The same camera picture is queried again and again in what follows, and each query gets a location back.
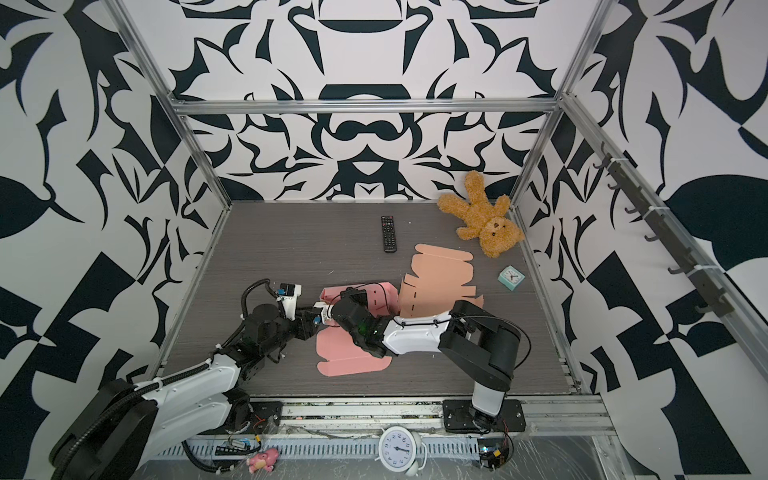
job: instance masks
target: clock face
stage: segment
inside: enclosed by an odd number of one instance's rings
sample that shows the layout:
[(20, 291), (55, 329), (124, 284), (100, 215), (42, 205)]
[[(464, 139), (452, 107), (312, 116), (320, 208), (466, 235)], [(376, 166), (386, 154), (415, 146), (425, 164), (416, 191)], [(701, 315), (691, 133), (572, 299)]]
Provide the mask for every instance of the clock face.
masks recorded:
[(410, 464), (414, 451), (407, 433), (399, 430), (387, 432), (380, 445), (382, 450), (379, 454), (387, 465), (404, 468)]

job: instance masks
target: alarm clock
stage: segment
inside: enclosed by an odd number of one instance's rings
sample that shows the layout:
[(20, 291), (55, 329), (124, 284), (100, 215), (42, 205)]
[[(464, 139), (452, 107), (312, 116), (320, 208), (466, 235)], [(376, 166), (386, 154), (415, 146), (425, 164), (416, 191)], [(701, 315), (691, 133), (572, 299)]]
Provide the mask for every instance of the alarm clock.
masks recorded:
[(379, 460), (393, 472), (406, 472), (407, 476), (414, 476), (419, 467), (415, 462), (416, 452), (422, 446), (421, 437), (416, 432), (409, 432), (401, 426), (389, 427), (379, 439)]

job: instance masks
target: black and white wallpaper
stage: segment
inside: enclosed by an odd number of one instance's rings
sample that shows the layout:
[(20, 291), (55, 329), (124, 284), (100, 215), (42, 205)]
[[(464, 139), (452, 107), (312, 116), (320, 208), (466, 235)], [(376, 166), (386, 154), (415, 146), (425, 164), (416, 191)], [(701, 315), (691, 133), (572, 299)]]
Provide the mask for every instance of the black and white wallpaper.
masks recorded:
[(48, 478), (156, 360), (222, 206), (92, 0), (0, 0), (0, 152), (0, 476)]
[[(767, 8), (620, 0), (575, 89), (763, 315)], [(638, 478), (765, 478), (768, 384), (599, 163), (564, 118), (521, 202), (584, 387)]]
[(509, 194), (546, 114), (196, 115), (190, 125), (233, 200), (423, 200), (485, 174)]
[(125, 0), (178, 98), (553, 96), (596, 0)]

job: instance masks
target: remote control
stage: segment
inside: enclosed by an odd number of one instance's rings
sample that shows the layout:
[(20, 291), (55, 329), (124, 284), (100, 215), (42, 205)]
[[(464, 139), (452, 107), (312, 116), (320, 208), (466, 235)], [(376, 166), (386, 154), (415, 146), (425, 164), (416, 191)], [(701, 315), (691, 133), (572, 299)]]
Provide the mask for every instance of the remote control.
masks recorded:
[(382, 234), (384, 235), (384, 251), (395, 253), (397, 241), (395, 238), (395, 218), (392, 215), (382, 217)]

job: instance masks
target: wooden tabletop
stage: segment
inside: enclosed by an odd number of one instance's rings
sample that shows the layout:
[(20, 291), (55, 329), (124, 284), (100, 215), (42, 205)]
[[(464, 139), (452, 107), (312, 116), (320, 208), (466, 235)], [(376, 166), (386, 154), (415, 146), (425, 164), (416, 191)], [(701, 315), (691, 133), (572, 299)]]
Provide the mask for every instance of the wooden tabletop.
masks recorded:
[[(384, 253), (381, 216), (393, 215), (398, 251)], [(515, 370), (510, 393), (566, 393), (568, 384), (555, 352), (533, 283), (527, 278), (514, 292), (498, 281), (512, 265), (528, 277), (520, 247), (498, 259), (487, 258), (477, 240), (460, 240), (462, 222), (441, 213), (434, 203), (261, 203), (236, 202), (215, 246), (200, 287), (180, 328), (164, 370), (166, 374), (205, 358), (240, 322), (240, 295), (252, 282), (299, 283), (299, 305), (313, 303), (323, 287), (391, 282), (400, 287), (411, 273), (417, 243), (471, 252), (475, 274), (469, 285), (485, 296), (483, 308), (525, 329), (533, 350)], [(254, 290), (249, 308), (272, 302)], [(280, 364), (267, 362), (242, 387), (256, 396), (443, 396), (471, 395), (473, 381), (440, 353), (398, 356), (381, 372), (326, 377), (316, 337), (293, 339)], [(521, 359), (528, 349), (523, 340)]]

